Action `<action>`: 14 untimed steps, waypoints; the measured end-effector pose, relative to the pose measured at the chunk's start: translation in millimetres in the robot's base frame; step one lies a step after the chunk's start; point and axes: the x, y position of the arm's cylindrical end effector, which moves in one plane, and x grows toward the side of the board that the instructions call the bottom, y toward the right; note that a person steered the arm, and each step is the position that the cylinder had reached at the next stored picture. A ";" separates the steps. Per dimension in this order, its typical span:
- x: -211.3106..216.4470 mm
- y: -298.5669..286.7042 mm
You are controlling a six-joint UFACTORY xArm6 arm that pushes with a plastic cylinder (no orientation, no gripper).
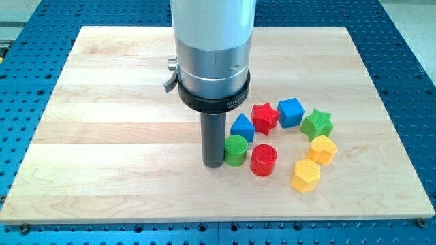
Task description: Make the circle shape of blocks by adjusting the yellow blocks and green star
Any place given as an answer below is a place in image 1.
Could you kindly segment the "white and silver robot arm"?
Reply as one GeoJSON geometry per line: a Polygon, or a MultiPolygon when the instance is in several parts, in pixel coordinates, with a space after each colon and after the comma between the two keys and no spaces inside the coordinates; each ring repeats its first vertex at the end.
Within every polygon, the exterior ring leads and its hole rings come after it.
{"type": "Polygon", "coordinates": [[[165,92],[177,88],[188,107],[207,114],[247,98],[255,0],[171,0],[176,57],[165,92]]]}

